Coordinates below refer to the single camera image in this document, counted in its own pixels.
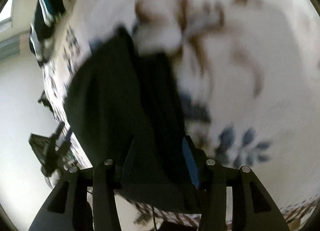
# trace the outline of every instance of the black fabric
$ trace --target black fabric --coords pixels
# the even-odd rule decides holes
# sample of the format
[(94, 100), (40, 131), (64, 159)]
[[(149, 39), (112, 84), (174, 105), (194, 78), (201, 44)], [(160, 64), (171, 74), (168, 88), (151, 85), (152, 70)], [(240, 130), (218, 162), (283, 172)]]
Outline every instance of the black fabric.
[(49, 61), (53, 50), (52, 43), (48, 46), (44, 41), (46, 39), (52, 40), (56, 20), (65, 12), (63, 0), (38, 0), (37, 2), (34, 19), (30, 28), (29, 47), (31, 52), (36, 55), (40, 67)]
[(44, 107), (48, 107), (49, 110), (53, 113), (53, 109), (52, 109), (52, 106), (51, 106), (51, 103), (50, 101), (48, 100), (47, 98), (47, 95), (45, 94), (45, 91), (43, 90), (39, 100), (38, 100), (38, 103), (42, 103)]
[(184, 225), (164, 221), (158, 231), (197, 231), (197, 229), (198, 228), (196, 227), (187, 227)]
[(165, 211), (200, 213), (166, 60), (161, 54), (138, 59), (130, 36), (120, 29), (79, 69), (64, 108), (92, 165), (112, 158), (122, 168), (122, 196)]

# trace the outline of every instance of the blue strip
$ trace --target blue strip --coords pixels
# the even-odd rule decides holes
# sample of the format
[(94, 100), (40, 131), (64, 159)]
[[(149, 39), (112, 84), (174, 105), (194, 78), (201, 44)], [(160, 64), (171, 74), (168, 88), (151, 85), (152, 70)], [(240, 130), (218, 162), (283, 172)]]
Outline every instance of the blue strip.
[(200, 186), (198, 167), (195, 162), (195, 159), (193, 158), (192, 152), (190, 150), (186, 138), (183, 138), (182, 140), (182, 152), (186, 160), (186, 165), (189, 171), (191, 182), (198, 189)]
[(70, 141), (70, 137), (71, 137), (71, 134), (73, 133), (73, 131), (71, 130), (71, 127), (69, 129), (69, 131), (67, 132), (67, 135), (65, 137), (65, 141)]
[(52, 15), (52, 16), (56, 16), (57, 15), (57, 11), (54, 11), (52, 6), (51, 6), (51, 3), (50, 3), (50, 0), (44, 0), (44, 4), (45, 6), (47, 7), (47, 10), (48, 12)]

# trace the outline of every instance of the patterned blanket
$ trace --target patterned blanket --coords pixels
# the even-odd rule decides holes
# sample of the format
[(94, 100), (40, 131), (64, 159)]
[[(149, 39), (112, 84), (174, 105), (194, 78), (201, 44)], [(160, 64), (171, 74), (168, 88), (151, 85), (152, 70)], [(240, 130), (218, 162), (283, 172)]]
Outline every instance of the patterned blanket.
[[(123, 24), (141, 56), (165, 51), (170, 58), (187, 133), (207, 156), (234, 168), (252, 167), (288, 223), (315, 206), (320, 18), (309, 0), (63, 3), (69, 8), (55, 25), (53, 50), (42, 70), (46, 95), (56, 119), (66, 123), (65, 132), (63, 104), (73, 76)], [(76, 158), (90, 167), (74, 135), (71, 141)], [(135, 206), (144, 213), (149, 208)], [(165, 218), (166, 212), (157, 216)], [(172, 219), (190, 223), (187, 217)], [(231, 219), (229, 203), (227, 222)]]

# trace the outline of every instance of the metal bolt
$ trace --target metal bolt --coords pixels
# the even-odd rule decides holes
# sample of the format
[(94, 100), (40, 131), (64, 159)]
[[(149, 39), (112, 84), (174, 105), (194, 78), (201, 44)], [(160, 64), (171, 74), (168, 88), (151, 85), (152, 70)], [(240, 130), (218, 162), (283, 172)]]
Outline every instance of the metal bolt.
[(75, 173), (75, 172), (77, 172), (77, 170), (78, 170), (78, 167), (73, 166), (73, 167), (71, 167), (71, 168), (69, 169), (69, 172), (70, 172), (70, 173)]
[(207, 165), (213, 166), (216, 162), (213, 159), (207, 159)]
[(109, 166), (109, 165), (112, 165), (113, 164), (113, 160), (112, 159), (106, 159), (105, 161), (104, 161), (104, 164), (106, 165), (106, 166)]
[(245, 173), (249, 173), (251, 171), (251, 169), (248, 166), (243, 166), (242, 171)]

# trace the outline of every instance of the white wall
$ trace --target white wall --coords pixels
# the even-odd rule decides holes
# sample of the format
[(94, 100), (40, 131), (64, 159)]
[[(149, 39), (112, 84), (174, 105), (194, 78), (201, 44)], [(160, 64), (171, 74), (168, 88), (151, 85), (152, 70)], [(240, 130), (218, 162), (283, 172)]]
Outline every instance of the white wall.
[(48, 136), (57, 126), (37, 103), (43, 88), (30, 52), (0, 62), (0, 204), (20, 231), (28, 230), (51, 191), (28, 143), (31, 132)]

